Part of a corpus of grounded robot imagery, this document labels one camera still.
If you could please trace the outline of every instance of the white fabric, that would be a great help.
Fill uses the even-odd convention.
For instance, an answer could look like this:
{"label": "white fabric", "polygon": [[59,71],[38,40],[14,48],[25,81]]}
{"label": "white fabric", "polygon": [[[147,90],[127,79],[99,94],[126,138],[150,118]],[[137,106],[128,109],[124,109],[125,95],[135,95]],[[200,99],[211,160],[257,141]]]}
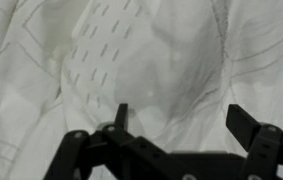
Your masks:
{"label": "white fabric", "polygon": [[0,1],[0,180],[42,179],[67,131],[119,103],[167,152],[245,155],[228,104],[283,129],[283,1]]}

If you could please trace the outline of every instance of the black mechanical arm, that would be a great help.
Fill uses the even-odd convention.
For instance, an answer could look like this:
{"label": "black mechanical arm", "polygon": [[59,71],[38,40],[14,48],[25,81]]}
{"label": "black mechanical arm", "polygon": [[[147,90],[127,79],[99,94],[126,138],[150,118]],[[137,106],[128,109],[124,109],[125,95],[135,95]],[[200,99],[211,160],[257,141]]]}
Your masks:
{"label": "black mechanical arm", "polygon": [[260,124],[238,105],[229,105],[226,126],[247,157],[231,153],[166,153],[127,132],[128,105],[119,106],[114,123],[89,135],[67,133],[44,180],[86,180],[105,165],[120,180],[279,180],[283,131]]}

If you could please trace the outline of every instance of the white bedsheet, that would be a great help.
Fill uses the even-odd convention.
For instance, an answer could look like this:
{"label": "white bedsheet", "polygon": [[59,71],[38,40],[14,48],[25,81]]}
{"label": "white bedsheet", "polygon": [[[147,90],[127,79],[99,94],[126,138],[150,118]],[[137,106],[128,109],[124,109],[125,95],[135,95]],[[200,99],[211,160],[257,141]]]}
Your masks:
{"label": "white bedsheet", "polygon": [[0,180],[42,179],[119,103],[168,152],[245,155],[228,104],[283,129],[283,1],[0,0]]}

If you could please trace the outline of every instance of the wrinkled fabric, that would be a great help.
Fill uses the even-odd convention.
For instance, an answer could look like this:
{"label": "wrinkled fabric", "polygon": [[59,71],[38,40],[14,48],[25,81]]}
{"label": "wrinkled fabric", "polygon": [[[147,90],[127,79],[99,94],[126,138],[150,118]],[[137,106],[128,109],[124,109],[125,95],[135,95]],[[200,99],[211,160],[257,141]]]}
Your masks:
{"label": "wrinkled fabric", "polygon": [[42,179],[66,132],[120,103],[167,152],[245,156],[229,104],[283,129],[283,1],[0,1],[0,180]]}

